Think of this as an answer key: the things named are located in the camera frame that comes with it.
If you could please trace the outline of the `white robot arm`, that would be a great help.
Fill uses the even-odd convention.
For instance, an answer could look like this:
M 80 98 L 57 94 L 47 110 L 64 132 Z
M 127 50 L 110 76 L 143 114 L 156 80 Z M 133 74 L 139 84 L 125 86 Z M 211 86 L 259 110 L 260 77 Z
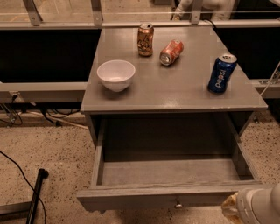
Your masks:
M 280 224 L 280 184 L 242 189 L 221 210 L 234 224 Z

